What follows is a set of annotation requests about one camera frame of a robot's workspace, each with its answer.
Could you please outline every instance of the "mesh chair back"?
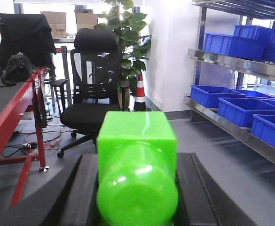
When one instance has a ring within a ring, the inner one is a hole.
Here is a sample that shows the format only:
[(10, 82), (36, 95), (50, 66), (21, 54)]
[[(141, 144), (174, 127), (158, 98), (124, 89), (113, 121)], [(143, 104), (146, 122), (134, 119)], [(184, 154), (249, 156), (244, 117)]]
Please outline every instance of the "mesh chair back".
[(118, 104), (117, 85), (121, 73), (122, 56), (118, 50), (71, 51), (74, 78), (74, 104), (85, 99), (110, 99)]

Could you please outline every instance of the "cardboard box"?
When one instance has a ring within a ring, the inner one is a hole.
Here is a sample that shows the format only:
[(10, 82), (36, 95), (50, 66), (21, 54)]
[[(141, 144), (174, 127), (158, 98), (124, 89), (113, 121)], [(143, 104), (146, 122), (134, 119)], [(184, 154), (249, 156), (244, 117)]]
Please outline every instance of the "cardboard box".
[(66, 13), (63, 12), (41, 12), (45, 15), (49, 26), (52, 28), (53, 38), (66, 38)]
[(93, 29), (98, 23), (98, 15), (91, 13), (76, 13), (77, 30), (81, 28)]

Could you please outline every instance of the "stainless steel shelf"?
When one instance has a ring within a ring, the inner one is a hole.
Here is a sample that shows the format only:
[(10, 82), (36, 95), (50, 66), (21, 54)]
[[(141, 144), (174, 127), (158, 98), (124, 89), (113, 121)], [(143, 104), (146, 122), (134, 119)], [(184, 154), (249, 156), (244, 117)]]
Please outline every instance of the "stainless steel shelf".
[(203, 105), (197, 103), (193, 99), (190, 99), (188, 96), (184, 97), (184, 101), (198, 114), (207, 118), (209, 121), (213, 122), (215, 125), (225, 130), (227, 133), (240, 140), (242, 143), (268, 159), (270, 162), (275, 164), (275, 148), (269, 144), (258, 139), (251, 133), (246, 130), (238, 127), (232, 122), (224, 119), (219, 116), (217, 113), (212, 110), (204, 107)]
[(275, 65), (209, 53), (191, 48), (189, 49), (188, 54), (191, 58), (198, 61), (207, 62), (245, 74), (255, 75), (264, 79), (275, 81)]
[(275, 20), (275, 0), (193, 0), (195, 5), (227, 13)]

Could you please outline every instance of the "black bag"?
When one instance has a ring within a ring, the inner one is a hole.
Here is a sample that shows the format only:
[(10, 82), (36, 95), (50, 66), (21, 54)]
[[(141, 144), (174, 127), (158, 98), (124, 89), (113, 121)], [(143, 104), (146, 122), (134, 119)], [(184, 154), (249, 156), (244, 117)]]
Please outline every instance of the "black bag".
[(23, 53), (17, 53), (8, 60), (6, 72), (1, 76), (1, 81), (7, 86), (14, 86), (17, 81), (28, 80), (34, 70), (35, 67), (28, 57)]

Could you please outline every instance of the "plant pot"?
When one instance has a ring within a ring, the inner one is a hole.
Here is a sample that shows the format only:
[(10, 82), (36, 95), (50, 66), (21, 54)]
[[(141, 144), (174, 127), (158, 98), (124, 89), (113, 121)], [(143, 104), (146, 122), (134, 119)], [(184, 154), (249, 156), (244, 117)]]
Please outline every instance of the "plant pot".
[[(119, 106), (123, 109), (123, 105), (122, 105), (122, 92), (118, 91), (118, 103)], [(125, 109), (128, 109), (130, 105), (130, 89), (129, 88), (125, 88)]]

